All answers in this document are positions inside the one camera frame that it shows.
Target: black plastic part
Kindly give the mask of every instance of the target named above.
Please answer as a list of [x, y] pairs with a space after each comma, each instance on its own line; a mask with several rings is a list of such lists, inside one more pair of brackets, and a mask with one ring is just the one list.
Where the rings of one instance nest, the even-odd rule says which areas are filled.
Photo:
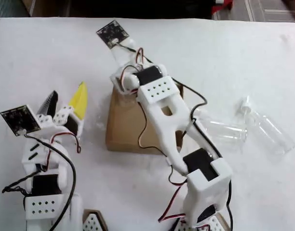
[[64, 124], [64, 127], [68, 128], [68, 130], [77, 135], [78, 124], [71, 116], [68, 116], [67, 122]]
[[209, 218], [210, 216], [214, 215], [216, 212], [214, 205], [207, 207], [203, 213], [198, 217], [197, 223]]
[[218, 174], [215, 172], [215, 170], [211, 166], [211, 162], [213, 161], [213, 158], [210, 157], [208, 152], [203, 148], [200, 148], [188, 154], [187, 156], [183, 158], [183, 161], [187, 165], [189, 173], [197, 169], [200, 169], [208, 181], [218, 177]]
[[162, 72], [157, 66], [150, 66], [142, 71], [134, 73], [139, 79], [140, 86], [162, 78]]
[[36, 148], [39, 147], [39, 143], [35, 144], [31, 149], [30, 149], [30, 152], [34, 151]]
[[36, 118], [34, 118], [26, 105], [1, 112], [0, 114], [15, 136], [19, 136], [18, 131], [23, 129], [25, 129], [27, 133], [40, 130]]
[[129, 37], [126, 31], [120, 26], [120, 24], [116, 20], [113, 20], [111, 23], [105, 25], [96, 33], [110, 49], [115, 46], [112, 43], [114, 39], [118, 39], [117, 42], [120, 43]]
[[47, 98], [46, 100], [42, 103], [40, 108], [37, 111], [37, 114], [43, 114], [43, 115], [49, 115], [52, 118], [55, 115], [55, 110], [56, 110], [56, 104], [58, 101], [58, 94], [54, 90]]
[[31, 196], [61, 194], [57, 183], [57, 177], [57, 174], [34, 176]]
[[31, 155], [29, 158], [28, 158], [28, 160], [31, 160], [31, 159], [33, 159], [35, 156], [37, 156], [38, 155], [38, 153], [34, 153], [33, 155]]

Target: red object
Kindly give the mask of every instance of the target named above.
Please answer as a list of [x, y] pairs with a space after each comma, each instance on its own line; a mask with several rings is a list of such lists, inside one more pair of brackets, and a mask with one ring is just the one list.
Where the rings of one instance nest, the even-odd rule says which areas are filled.
[[232, 9], [233, 6], [233, 0], [224, 0], [224, 4], [222, 6], [213, 6], [212, 8], [212, 14], [214, 14], [215, 12], [227, 7], [229, 10]]

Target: black wire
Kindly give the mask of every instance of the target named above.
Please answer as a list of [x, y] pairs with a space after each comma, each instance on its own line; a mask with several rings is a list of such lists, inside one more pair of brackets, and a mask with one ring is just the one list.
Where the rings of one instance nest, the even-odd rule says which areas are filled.
[[26, 181], [28, 178], [31, 178], [37, 174], [39, 174], [41, 172], [41, 170], [38, 168], [35, 172], [32, 172], [31, 174], [15, 181], [14, 183], [11, 183], [10, 185], [6, 186], [3, 190], [2, 190], [2, 193], [9, 193], [9, 192], [21, 192], [21, 194], [23, 196], [28, 196], [28, 193], [26, 192], [25, 189], [21, 188], [20, 186], [17, 186], [15, 188], [12, 188], [13, 186], [16, 186], [18, 184], [20, 184], [21, 182], [23, 181]]
[[[137, 52], [136, 50], [132, 49], [132, 48], [129, 48], [129, 47], [126, 47], [126, 46], [123, 46], [121, 44], [118, 44], [120, 45], [121, 47], [124, 47], [126, 48], [127, 50], [131, 51], [131, 52]], [[146, 60], [149, 62], [149, 63], [153, 63], [150, 59], [148, 59], [147, 57], [145, 57]], [[195, 91], [194, 89], [190, 88], [189, 86], [186, 86], [185, 84], [177, 81], [176, 79], [172, 78], [176, 83], [182, 85], [184, 88], [190, 90], [191, 92], [195, 93], [196, 95], [198, 95], [200, 98], [203, 99], [203, 103], [199, 103], [197, 105], [195, 105], [191, 111], [190, 111], [190, 121], [193, 121], [194, 120], [194, 112], [195, 110], [200, 107], [200, 106], [204, 106], [204, 105], [207, 105], [207, 100], [206, 98], [201, 95], [200, 93], [198, 93], [197, 91]], [[220, 154], [220, 152], [218, 151], [218, 149], [215, 147], [215, 145], [211, 142], [211, 140], [204, 134], [204, 132], [202, 132], [202, 130], [199, 128], [199, 126], [197, 125], [196, 121], [193, 123], [193, 125], [195, 126], [196, 130], [203, 136], [203, 138], [208, 142], [208, 144], [211, 146], [211, 148], [216, 152], [217, 156], [219, 158], [222, 158], [222, 155]], [[228, 192], [228, 199], [227, 199], [227, 210], [228, 210], [228, 213], [229, 213], [229, 216], [230, 216], [230, 230], [233, 231], [233, 216], [232, 216], [232, 212], [231, 212], [231, 209], [229, 207], [229, 204], [230, 204], [230, 201], [231, 201], [231, 196], [232, 196], [232, 184], [231, 184], [231, 181], [229, 182], [229, 192]]]
[[167, 155], [166, 155], [165, 153], [163, 153], [163, 151], [160, 150], [160, 149], [159, 149], [158, 147], [156, 147], [156, 146], [145, 146], [145, 147], [144, 147], [144, 146], [141, 145], [141, 143], [140, 143], [140, 139], [141, 139], [141, 136], [143, 135], [143, 133], [145, 132], [145, 130], [147, 129], [148, 120], [147, 120], [147, 115], [146, 115], [145, 111], [143, 110], [143, 107], [142, 107], [141, 103], [138, 102], [138, 104], [139, 104], [139, 106], [141, 107], [141, 110], [142, 110], [142, 112], [143, 112], [143, 116], [144, 116], [144, 120], [145, 120], [144, 128], [142, 129], [140, 135], [138, 136], [138, 146], [139, 146], [140, 148], [142, 148], [142, 149], [155, 148], [155, 149], [157, 149], [158, 151], [160, 151], [161, 154], [163, 154], [165, 157], [167, 157]]
[[40, 139], [36, 138], [36, 137], [32, 137], [32, 136], [29, 136], [29, 135], [24, 135], [26, 138], [30, 138], [30, 139], [34, 139], [36, 140], [37, 142], [41, 143], [42, 145], [52, 149], [53, 151], [55, 151], [56, 153], [58, 153], [61, 157], [63, 157], [70, 165], [71, 169], [72, 169], [72, 173], [73, 173], [73, 183], [72, 183], [72, 186], [71, 186], [71, 190], [70, 190], [70, 193], [69, 193], [69, 196], [68, 196], [68, 199], [66, 201], [66, 204], [60, 214], [60, 216], [57, 218], [57, 220], [55, 221], [55, 223], [53, 224], [53, 226], [49, 229], [49, 231], [53, 231], [57, 225], [60, 223], [60, 221], [62, 220], [64, 214], [66, 213], [70, 203], [71, 203], [71, 199], [72, 199], [72, 196], [74, 194], [74, 191], [75, 191], [75, 187], [76, 187], [76, 169], [75, 169], [75, 166], [74, 164], [71, 162], [71, 160], [65, 156], [61, 151], [59, 151], [58, 149], [56, 149], [55, 147], [53, 147], [52, 145], [48, 144], [48, 143], [45, 143], [43, 141], [41, 141]]

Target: red wire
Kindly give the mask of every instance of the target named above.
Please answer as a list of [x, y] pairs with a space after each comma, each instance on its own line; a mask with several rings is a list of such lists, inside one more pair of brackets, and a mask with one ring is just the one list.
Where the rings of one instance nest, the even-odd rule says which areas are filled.
[[173, 219], [173, 218], [183, 218], [185, 216], [185, 213], [180, 213], [180, 214], [175, 214], [175, 215], [170, 215], [170, 216], [166, 216], [162, 219], [162, 221], [164, 220], [168, 220], [168, 219]]
[[142, 60], [142, 63], [144, 62], [144, 54], [143, 54], [143, 48], [140, 47], [137, 51], [137, 54], [136, 54], [136, 64], [138, 63], [138, 57], [139, 55], [141, 55], [141, 60]]
[[[80, 153], [81, 152], [81, 146], [79, 145], [79, 140], [78, 140], [77, 136], [74, 133], [72, 133], [72, 132], [60, 132], [60, 133], [55, 134], [54, 136], [52, 136], [51, 141], [50, 141], [50, 144], [53, 143], [55, 137], [61, 136], [61, 135], [72, 135], [72, 136], [74, 136], [76, 138], [76, 142], [77, 142], [77, 153]], [[49, 167], [50, 154], [51, 154], [51, 149], [49, 149], [49, 152], [48, 152], [48, 155], [47, 155], [46, 171], [48, 170], [48, 167]]]
[[172, 198], [171, 198], [171, 200], [170, 200], [170, 202], [169, 202], [169, 204], [168, 204], [166, 210], [164, 211], [164, 213], [162, 214], [162, 216], [158, 219], [158, 222], [162, 222], [162, 221], [165, 220], [165, 219], [171, 219], [171, 218], [175, 218], [175, 217], [185, 216], [185, 214], [176, 214], [176, 215], [171, 215], [171, 216], [167, 216], [167, 217], [166, 217], [166, 215], [167, 215], [169, 209], [171, 208], [172, 203], [173, 203], [173, 201], [174, 201], [174, 199], [175, 199], [175, 197], [176, 197], [178, 191], [180, 191], [182, 185], [179, 186], [179, 187], [176, 189], [176, 191], [174, 192], [174, 194], [173, 194], [173, 196], [172, 196]]
[[203, 228], [206, 228], [206, 227], [208, 228], [207, 231], [210, 231], [211, 230], [211, 226], [209, 224], [202, 225], [202, 226], [198, 227], [197, 230], [200, 231], [199, 229], [202, 230]]
[[138, 68], [136, 68], [136, 67], [133, 66], [133, 65], [127, 65], [126, 67], [124, 67], [124, 69], [122, 70], [122, 73], [121, 73], [121, 77], [120, 77], [120, 82], [121, 82], [121, 85], [122, 85], [123, 91], [125, 91], [125, 89], [124, 89], [124, 85], [122, 84], [122, 82], [124, 81], [124, 73], [125, 73], [125, 70], [126, 70], [128, 67], [133, 67], [134, 69], [137, 70], [137, 72], [139, 72]]

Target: floor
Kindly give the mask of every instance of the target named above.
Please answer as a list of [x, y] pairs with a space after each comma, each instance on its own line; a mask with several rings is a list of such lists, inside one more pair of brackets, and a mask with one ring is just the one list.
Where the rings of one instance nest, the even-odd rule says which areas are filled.
[[295, 0], [233, 0], [231, 11], [223, 9], [215, 20], [295, 22]]

